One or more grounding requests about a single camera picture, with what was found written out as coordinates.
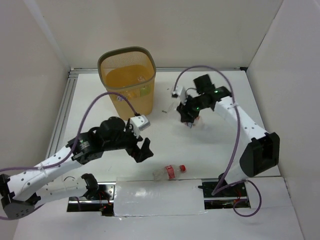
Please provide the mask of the white orange label bottle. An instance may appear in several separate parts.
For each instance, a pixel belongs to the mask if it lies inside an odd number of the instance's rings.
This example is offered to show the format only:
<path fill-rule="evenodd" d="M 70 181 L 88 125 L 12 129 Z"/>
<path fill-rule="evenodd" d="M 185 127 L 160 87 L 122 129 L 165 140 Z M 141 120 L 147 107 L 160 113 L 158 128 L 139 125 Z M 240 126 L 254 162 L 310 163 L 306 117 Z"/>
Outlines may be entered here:
<path fill-rule="evenodd" d="M 208 125 L 204 118 L 201 116 L 196 117 L 193 123 L 190 122 L 181 122 L 181 115 L 177 111 L 178 106 L 180 105 L 179 101 L 172 101 L 167 107 L 163 108 L 161 112 L 166 115 L 166 118 L 173 119 L 176 124 L 185 126 L 189 129 L 195 129 L 197 131 L 209 131 L 212 130 L 211 126 Z"/>

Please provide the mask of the green plastic bottle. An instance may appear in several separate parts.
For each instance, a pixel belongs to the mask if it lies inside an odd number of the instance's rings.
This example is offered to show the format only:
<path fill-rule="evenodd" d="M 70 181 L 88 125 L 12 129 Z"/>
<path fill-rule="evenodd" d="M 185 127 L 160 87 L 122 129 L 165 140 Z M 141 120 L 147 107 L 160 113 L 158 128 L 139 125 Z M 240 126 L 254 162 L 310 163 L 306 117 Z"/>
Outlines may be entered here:
<path fill-rule="evenodd" d="M 144 97 L 147 96 L 151 93 L 152 88 L 151 85 L 144 85 L 142 87 L 139 88 L 138 93 L 140 94 L 140 97 Z"/>

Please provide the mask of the orange label yellow cap bottle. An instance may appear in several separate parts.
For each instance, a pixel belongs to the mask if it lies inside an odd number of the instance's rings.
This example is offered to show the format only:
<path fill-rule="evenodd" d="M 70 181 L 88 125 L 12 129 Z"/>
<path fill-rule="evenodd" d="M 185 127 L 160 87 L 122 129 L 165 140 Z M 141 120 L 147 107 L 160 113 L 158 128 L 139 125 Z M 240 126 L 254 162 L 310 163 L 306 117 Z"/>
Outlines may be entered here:
<path fill-rule="evenodd" d="M 127 97 L 128 100 L 135 99 L 135 98 L 139 97 L 139 95 L 137 94 L 137 92 L 135 90 L 126 91 L 125 96 Z"/>

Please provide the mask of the clear bottle white cap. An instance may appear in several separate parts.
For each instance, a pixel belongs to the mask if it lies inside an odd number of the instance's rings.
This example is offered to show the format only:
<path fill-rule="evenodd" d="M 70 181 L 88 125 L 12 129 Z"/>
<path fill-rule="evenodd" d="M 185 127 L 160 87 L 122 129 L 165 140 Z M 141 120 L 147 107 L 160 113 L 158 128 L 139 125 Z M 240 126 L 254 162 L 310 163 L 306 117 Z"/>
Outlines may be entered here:
<path fill-rule="evenodd" d="M 148 80 L 143 75 L 138 75 L 136 79 L 139 84 L 145 83 Z"/>

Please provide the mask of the blue label plastic bottle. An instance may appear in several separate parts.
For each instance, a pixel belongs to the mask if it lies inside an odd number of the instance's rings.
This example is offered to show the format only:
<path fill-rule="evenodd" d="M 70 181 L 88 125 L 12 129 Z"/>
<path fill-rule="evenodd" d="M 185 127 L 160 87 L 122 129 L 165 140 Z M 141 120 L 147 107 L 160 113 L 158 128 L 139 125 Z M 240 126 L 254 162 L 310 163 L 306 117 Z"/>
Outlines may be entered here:
<path fill-rule="evenodd" d="M 118 102 L 122 102 L 122 101 L 125 101 L 125 100 L 126 100 L 126 98 L 123 97 L 122 95 L 117 95 L 116 96 L 116 101 L 118 101 Z"/>

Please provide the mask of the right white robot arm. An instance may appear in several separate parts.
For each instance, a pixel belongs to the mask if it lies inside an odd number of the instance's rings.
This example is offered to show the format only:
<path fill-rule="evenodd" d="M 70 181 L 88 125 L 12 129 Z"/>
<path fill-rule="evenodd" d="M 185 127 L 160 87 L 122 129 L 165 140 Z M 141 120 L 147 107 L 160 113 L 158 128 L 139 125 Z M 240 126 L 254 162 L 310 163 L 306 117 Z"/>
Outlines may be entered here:
<path fill-rule="evenodd" d="M 211 109 L 236 130 L 231 159 L 224 173 L 219 176 L 218 190 L 230 196 L 236 189 L 235 182 L 255 177 L 279 163 L 280 137 L 259 126 L 235 101 L 226 87 L 215 87 L 208 74 L 194 79 L 197 96 L 192 97 L 184 87 L 174 85 L 171 95 L 180 99 L 176 108 L 180 121 L 191 127 L 201 110 Z"/>

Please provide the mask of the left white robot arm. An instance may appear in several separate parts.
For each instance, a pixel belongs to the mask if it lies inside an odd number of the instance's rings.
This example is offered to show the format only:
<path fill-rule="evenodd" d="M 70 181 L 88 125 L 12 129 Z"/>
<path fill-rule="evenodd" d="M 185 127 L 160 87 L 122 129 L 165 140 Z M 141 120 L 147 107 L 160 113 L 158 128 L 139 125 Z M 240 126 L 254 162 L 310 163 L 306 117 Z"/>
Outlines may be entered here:
<path fill-rule="evenodd" d="M 125 150 L 136 163 L 152 157 L 151 141 L 140 136 L 149 126 L 150 121 L 144 115 L 131 117 L 127 122 L 113 116 L 100 126 L 82 132 L 33 169 L 12 176 L 1 174 L 0 201 L 6 214 L 4 219 L 24 218 L 44 204 L 64 198 L 94 199 L 100 186 L 93 174 L 76 177 L 69 172 L 101 158 L 107 151 Z"/>

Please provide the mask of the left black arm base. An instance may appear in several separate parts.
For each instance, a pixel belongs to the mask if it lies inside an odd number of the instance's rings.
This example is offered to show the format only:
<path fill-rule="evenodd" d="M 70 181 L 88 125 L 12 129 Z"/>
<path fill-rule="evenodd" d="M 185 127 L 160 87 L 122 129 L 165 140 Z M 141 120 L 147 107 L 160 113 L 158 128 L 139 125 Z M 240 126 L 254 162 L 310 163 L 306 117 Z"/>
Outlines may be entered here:
<path fill-rule="evenodd" d="M 99 182 L 99 190 L 91 199 L 70 197 L 66 211 L 68 213 L 99 213 L 104 217 L 113 217 L 116 182 Z"/>

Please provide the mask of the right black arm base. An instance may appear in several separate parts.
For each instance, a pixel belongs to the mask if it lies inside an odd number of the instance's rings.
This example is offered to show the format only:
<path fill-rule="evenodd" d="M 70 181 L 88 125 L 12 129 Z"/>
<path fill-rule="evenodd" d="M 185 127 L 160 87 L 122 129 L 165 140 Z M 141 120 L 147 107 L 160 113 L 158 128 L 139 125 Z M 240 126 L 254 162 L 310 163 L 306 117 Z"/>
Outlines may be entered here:
<path fill-rule="evenodd" d="M 250 208 L 250 201 L 248 198 L 246 186 L 244 183 L 230 186 L 222 191 L 212 195 L 217 180 L 206 180 L 198 186 L 202 190 L 204 198 L 204 209 L 232 209 L 234 204 L 236 208 Z"/>

